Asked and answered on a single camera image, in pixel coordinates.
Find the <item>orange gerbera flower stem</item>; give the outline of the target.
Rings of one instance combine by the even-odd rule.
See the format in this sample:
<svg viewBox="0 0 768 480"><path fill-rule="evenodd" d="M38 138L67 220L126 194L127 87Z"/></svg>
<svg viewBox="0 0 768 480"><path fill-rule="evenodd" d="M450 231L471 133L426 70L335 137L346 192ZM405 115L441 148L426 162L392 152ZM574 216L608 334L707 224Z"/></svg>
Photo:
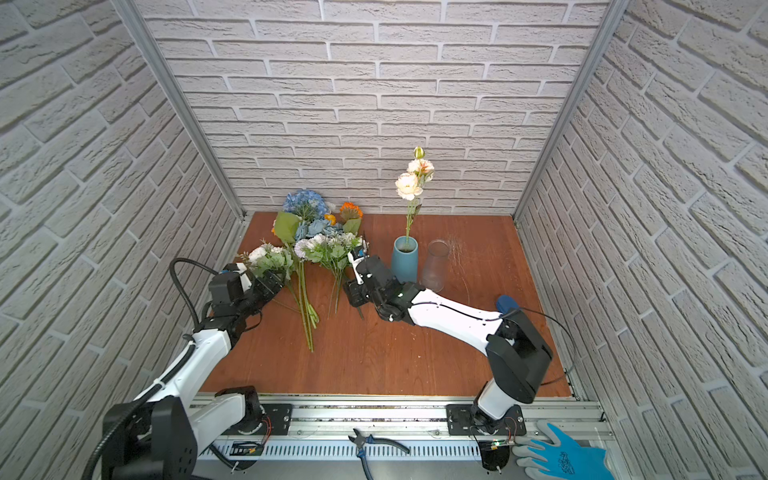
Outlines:
<svg viewBox="0 0 768 480"><path fill-rule="evenodd" d="M358 235L363 216L364 214L359 206L351 202L345 202L340 208L340 223L343 231Z"/></svg>

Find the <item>white lilac flower bouquet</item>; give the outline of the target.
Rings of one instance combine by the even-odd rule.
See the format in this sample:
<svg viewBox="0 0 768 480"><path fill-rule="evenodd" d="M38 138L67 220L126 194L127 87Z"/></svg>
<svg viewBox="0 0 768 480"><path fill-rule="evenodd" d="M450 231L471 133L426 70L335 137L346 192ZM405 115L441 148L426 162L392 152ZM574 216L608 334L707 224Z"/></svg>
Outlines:
<svg viewBox="0 0 768 480"><path fill-rule="evenodd" d="M333 235L317 234L313 237L299 240L294 252L303 261L319 264L333 275L329 312L338 311L342 281L346 278L346 269L350 266L349 254L358 247L364 246L362 236L351 232Z"/></svg>

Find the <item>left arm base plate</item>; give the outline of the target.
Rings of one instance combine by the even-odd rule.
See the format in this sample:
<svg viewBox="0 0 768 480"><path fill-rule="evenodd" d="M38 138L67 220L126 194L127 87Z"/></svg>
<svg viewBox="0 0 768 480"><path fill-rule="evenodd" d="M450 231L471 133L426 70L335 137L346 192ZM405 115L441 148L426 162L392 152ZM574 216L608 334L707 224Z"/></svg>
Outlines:
<svg viewBox="0 0 768 480"><path fill-rule="evenodd" d="M224 431L224 435L255 435L257 437L287 436L291 425L293 406L288 403L261 405L262 412L254 419L246 419Z"/></svg>

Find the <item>peach rose flower stem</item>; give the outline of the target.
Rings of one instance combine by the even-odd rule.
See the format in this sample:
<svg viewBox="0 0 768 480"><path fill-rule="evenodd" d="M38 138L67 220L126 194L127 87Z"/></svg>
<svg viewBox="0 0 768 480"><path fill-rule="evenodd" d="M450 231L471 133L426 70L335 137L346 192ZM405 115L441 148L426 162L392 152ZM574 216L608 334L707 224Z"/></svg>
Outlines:
<svg viewBox="0 0 768 480"><path fill-rule="evenodd" d="M401 173L395 181L398 196L408 202L405 239L399 247L403 252L411 252L416 248L416 241L411 238L411 229L421 209L425 185L433 179L434 171L435 167L426 159L424 149L417 146L413 150L413 159L408 163L406 171Z"/></svg>

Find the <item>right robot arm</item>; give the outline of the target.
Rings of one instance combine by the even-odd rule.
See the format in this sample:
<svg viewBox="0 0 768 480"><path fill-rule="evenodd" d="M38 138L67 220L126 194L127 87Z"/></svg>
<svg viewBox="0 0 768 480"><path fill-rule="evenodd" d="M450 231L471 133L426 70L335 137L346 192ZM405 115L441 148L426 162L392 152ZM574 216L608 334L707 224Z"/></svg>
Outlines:
<svg viewBox="0 0 768 480"><path fill-rule="evenodd" d="M518 307L484 311L457 303L414 282L401 282L376 256L348 255L354 278L344 284L350 304L374 305L389 322L430 328L483 353L489 380L470 408L470 425L491 435L505 426L518 404L531 404L553 360L553 351Z"/></svg>

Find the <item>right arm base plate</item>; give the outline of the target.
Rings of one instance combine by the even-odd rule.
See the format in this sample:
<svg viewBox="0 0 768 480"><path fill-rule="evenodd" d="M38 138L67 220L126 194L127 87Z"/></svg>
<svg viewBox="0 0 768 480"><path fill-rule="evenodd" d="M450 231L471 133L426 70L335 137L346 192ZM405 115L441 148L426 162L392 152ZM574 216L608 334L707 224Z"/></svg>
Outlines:
<svg viewBox="0 0 768 480"><path fill-rule="evenodd" d="M501 419L492 419L476 405L448 404L446 419L450 436L507 435L523 436L527 433L522 409L515 404Z"/></svg>

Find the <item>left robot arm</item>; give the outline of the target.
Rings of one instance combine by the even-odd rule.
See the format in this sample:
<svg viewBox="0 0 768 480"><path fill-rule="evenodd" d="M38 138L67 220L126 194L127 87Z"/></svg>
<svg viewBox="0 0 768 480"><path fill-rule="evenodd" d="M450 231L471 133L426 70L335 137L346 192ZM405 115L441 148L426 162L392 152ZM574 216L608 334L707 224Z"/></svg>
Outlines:
<svg viewBox="0 0 768 480"><path fill-rule="evenodd" d="M191 403L216 365L286 285L286 276L267 270L256 276L243 264L229 264L209 284L211 314L187 337L186 349L134 400L113 406L103 420L103 437L83 478L191 479L200 453L228 430L251 433L271 425L254 387L220 391L208 405Z"/></svg>

